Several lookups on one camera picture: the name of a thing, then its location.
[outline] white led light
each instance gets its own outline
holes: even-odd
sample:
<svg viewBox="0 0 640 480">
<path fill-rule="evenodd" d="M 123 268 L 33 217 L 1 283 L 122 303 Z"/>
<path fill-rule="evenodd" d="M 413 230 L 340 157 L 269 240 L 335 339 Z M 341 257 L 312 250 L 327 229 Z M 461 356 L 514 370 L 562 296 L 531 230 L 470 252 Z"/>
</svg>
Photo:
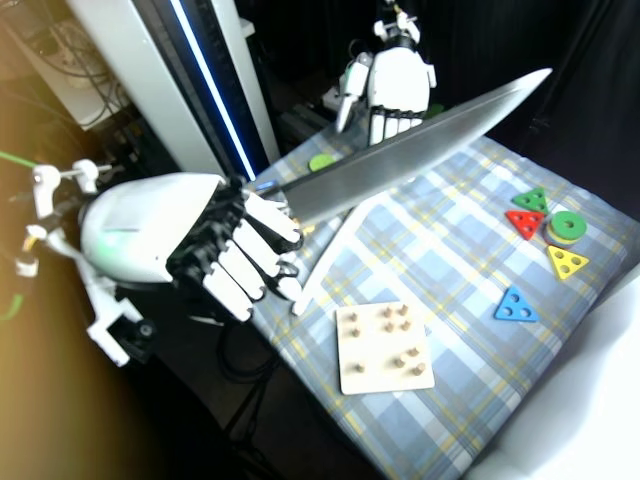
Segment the white led light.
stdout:
<svg viewBox="0 0 640 480">
<path fill-rule="evenodd" d="M 196 40 L 196 36 L 193 33 L 193 29 L 191 28 L 189 19 L 187 18 L 186 13 L 184 12 L 184 8 L 182 8 L 182 4 L 180 3 L 180 0 L 169 0 L 169 1 L 171 2 L 173 11 L 176 13 L 176 17 L 178 17 L 178 22 L 180 22 L 182 31 L 187 37 L 187 42 L 189 42 L 189 46 L 191 47 L 193 56 L 196 58 L 198 67 L 202 72 L 202 76 L 204 77 L 204 80 L 207 83 L 207 86 L 209 87 L 209 91 L 211 92 L 213 101 L 216 102 L 216 106 L 220 111 L 222 120 L 224 121 L 224 124 L 227 126 L 227 130 L 229 130 L 229 134 L 231 135 L 231 140 L 233 140 L 233 144 L 235 145 L 236 150 L 238 151 L 238 155 L 240 155 L 242 164 L 244 165 L 244 168 L 247 171 L 247 175 L 249 175 L 249 180 L 253 181 L 256 179 L 256 176 L 253 173 L 253 168 L 251 168 L 251 164 L 249 163 L 247 154 L 245 153 L 244 148 L 240 143 L 240 138 L 238 138 L 238 133 L 236 132 L 236 129 L 233 126 L 233 123 L 231 122 L 231 118 L 229 117 L 229 112 L 227 112 L 227 107 L 225 107 L 224 102 L 222 101 L 222 97 L 220 96 L 220 92 L 218 91 L 218 87 L 216 86 L 216 82 L 213 80 L 213 76 L 211 75 L 209 66 L 207 65 L 207 62 L 204 59 L 202 50 L 200 50 L 200 45 L 198 45 L 198 40 Z"/>
</svg>

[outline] blue checkered tablecloth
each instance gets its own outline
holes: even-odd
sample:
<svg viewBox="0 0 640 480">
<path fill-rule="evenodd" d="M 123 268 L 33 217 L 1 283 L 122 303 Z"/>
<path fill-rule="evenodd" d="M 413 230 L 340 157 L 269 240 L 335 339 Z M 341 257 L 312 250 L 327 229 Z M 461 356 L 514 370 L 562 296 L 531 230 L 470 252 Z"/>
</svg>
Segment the blue checkered tablecloth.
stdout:
<svg viewBox="0 0 640 480">
<path fill-rule="evenodd" d="M 314 136 L 260 176 L 289 181 L 312 156 L 363 148 L 364 121 Z M 556 280 L 540 234 L 524 241 L 505 217 L 510 199 L 545 188 L 551 211 L 589 224 L 573 249 L 591 262 Z M 297 264 L 304 283 L 340 218 L 318 225 Z M 346 434 L 390 478 L 451 479 L 471 464 L 542 375 L 602 290 L 640 259 L 640 224 L 534 162 L 481 138 L 412 183 L 379 197 L 345 243 L 304 315 L 268 296 L 254 315 Z M 493 319 L 516 285 L 537 323 Z M 436 386 L 345 396 L 340 391 L 336 308 L 401 300 L 427 312 Z"/>
</svg>

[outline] table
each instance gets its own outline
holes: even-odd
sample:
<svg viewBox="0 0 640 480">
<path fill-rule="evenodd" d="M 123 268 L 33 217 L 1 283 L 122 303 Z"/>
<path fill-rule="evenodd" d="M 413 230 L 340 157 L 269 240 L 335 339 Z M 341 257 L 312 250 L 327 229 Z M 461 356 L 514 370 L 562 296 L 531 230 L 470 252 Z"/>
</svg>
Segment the table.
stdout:
<svg viewBox="0 0 640 480">
<path fill-rule="evenodd" d="M 307 173 L 324 152 L 363 148 L 366 119 L 327 129 L 259 181 Z M 551 212 L 588 222 L 573 249 L 587 267 L 556 280 L 538 233 L 527 242 L 504 213 L 510 200 L 545 188 Z M 316 226 L 299 252 L 304 283 L 341 223 Z M 459 477 L 542 375 L 598 295 L 640 258 L 640 224 L 589 192 L 500 144 L 481 138 L 434 170 L 380 197 L 299 318 L 268 296 L 253 322 L 365 455 L 389 478 Z M 537 323 L 493 313 L 517 285 Z M 431 334 L 433 389 L 345 396 L 340 392 L 334 311 L 351 304 L 420 304 Z"/>
</svg>

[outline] triangle block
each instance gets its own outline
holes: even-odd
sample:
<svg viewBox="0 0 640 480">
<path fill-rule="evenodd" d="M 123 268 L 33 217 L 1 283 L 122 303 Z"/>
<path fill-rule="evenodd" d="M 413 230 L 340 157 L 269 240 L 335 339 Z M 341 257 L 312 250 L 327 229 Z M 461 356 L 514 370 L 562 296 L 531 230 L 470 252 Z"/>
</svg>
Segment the triangle block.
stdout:
<svg viewBox="0 0 640 480">
<path fill-rule="evenodd" d="M 540 317 L 522 297 L 520 290 L 511 286 L 502 297 L 502 301 L 493 315 L 497 320 L 511 320 L 515 322 L 537 322 Z"/>
<path fill-rule="evenodd" d="M 541 212 L 545 215 L 549 213 L 547 199 L 544 196 L 544 189 L 540 187 L 534 188 L 530 192 L 516 195 L 511 201 L 519 207 L 526 208 L 532 212 Z"/>
<path fill-rule="evenodd" d="M 551 259 L 553 269 L 556 271 L 556 275 L 560 280 L 566 280 L 589 263 L 587 257 L 554 247 L 553 245 L 547 247 L 547 253 Z"/>
<path fill-rule="evenodd" d="M 544 220 L 544 214 L 540 212 L 509 210 L 505 215 L 525 240 L 531 240 Z"/>
</svg>

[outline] metal blade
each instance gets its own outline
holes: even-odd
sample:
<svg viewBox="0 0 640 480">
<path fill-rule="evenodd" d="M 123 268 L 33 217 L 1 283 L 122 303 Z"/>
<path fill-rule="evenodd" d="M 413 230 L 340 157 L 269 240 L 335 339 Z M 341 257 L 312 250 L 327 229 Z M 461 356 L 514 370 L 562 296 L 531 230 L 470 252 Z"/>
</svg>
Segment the metal blade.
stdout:
<svg viewBox="0 0 640 480">
<path fill-rule="evenodd" d="M 422 125 L 282 187 L 302 226 L 313 225 L 446 160 L 511 113 L 551 73 L 538 70 Z"/>
</svg>

